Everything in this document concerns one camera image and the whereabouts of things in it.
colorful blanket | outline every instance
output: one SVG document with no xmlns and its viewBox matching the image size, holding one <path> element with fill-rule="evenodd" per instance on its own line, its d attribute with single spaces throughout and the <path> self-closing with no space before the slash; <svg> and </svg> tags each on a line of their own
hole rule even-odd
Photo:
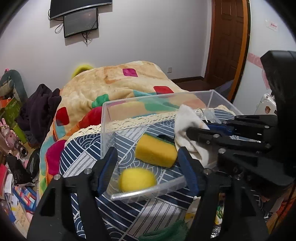
<svg viewBox="0 0 296 241">
<path fill-rule="evenodd" d="M 100 124 L 104 102 L 179 92 L 185 90 L 169 80 L 156 64 L 147 61 L 95 68 L 75 76 L 61 90 L 62 101 L 40 150 L 40 197 L 53 177 L 48 172 L 47 150 L 81 128 Z"/>
</svg>

pink square pattern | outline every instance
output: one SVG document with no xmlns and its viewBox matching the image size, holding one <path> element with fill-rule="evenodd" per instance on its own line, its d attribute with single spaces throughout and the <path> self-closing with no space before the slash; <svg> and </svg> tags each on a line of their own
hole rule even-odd
<svg viewBox="0 0 296 241">
<path fill-rule="evenodd" d="M 124 76 L 138 77 L 135 69 L 123 69 Z"/>
</svg>

door frame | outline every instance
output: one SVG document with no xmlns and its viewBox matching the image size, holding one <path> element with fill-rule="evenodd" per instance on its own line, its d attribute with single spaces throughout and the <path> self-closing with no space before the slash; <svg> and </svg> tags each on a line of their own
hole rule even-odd
<svg viewBox="0 0 296 241">
<path fill-rule="evenodd" d="M 235 77 L 233 83 L 231 85 L 230 92 L 228 94 L 227 99 L 230 102 L 234 101 L 235 95 L 239 88 L 239 84 L 242 79 L 242 75 L 244 73 L 244 67 L 246 65 L 248 51 L 249 51 L 249 43 L 250 43 L 250 32 L 251 32 L 251 8 L 250 8 L 250 0 L 242 0 L 243 3 L 243 14 L 244 14 L 244 23 L 243 23 L 243 37 L 242 37 L 242 47 L 239 55 L 239 61 L 237 64 L 237 70 L 235 72 Z M 205 71 L 205 80 L 207 81 L 209 70 L 210 70 L 210 62 L 213 53 L 213 43 L 214 43 L 214 32 L 215 32 L 215 0 L 212 0 L 212 26 L 211 26 L 211 36 L 210 36 L 210 47 L 209 54 L 207 57 L 207 67 Z"/>
</svg>

white cloth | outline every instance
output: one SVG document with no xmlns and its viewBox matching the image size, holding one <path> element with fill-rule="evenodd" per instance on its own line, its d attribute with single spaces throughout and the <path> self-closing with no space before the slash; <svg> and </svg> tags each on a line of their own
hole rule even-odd
<svg viewBox="0 0 296 241">
<path fill-rule="evenodd" d="M 187 105 L 181 105 L 175 117 L 175 145 L 176 149 L 185 146 L 194 159 L 198 159 L 205 167 L 209 163 L 209 152 L 196 141 L 190 140 L 186 135 L 189 127 L 209 130 L 209 127 Z"/>
</svg>

black plastic bag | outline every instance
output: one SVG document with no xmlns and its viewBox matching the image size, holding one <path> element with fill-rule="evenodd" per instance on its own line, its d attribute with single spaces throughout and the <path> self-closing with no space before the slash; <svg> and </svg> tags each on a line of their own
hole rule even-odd
<svg viewBox="0 0 296 241">
<path fill-rule="evenodd" d="M 18 185 L 34 185 L 33 180 L 29 173 L 22 165 L 21 161 L 10 153 L 6 157 L 6 162 L 8 163 L 9 169 L 13 175 L 15 186 Z"/>
<path fill-rule="evenodd" d="M 39 173 L 40 149 L 41 148 L 38 148 L 33 151 L 26 167 L 27 173 L 29 173 L 33 179 L 35 179 Z"/>
</svg>

